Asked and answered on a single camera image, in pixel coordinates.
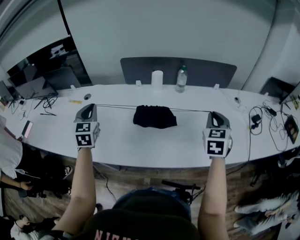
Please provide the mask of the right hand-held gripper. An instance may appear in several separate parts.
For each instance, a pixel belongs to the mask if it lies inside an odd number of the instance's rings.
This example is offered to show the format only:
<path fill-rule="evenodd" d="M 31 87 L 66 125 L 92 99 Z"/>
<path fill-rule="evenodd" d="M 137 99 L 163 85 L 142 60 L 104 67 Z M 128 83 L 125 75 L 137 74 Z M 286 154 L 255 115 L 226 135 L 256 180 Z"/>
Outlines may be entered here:
<path fill-rule="evenodd" d="M 218 112 L 209 112 L 206 128 L 203 130 L 203 144 L 209 158 L 225 158 L 233 146 L 229 120 Z"/>

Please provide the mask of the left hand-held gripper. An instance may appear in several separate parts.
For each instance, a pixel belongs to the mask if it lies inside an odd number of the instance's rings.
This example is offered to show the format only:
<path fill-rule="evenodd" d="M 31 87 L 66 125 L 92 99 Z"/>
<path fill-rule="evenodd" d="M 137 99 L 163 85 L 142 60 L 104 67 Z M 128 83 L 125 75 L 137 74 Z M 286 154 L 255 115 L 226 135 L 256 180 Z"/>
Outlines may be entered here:
<path fill-rule="evenodd" d="M 97 121 L 97 106 L 95 104 L 88 104 L 77 112 L 74 125 L 78 149 L 95 147 L 100 133 Z"/>

